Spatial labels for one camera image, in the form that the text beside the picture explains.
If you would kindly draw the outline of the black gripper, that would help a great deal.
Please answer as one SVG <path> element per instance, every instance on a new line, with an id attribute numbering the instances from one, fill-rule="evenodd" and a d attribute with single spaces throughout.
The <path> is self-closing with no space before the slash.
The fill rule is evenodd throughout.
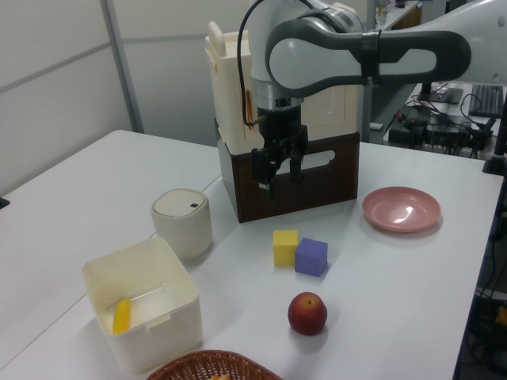
<path id="1" fill-rule="evenodd" d="M 259 109 L 263 120 L 259 131 L 264 139 L 261 149 L 252 149 L 252 178 L 258 179 L 263 197 L 274 198 L 276 172 L 289 159 L 290 178 L 301 181 L 303 157 L 308 149 L 307 126 L 301 122 L 301 106 L 283 111 Z"/>

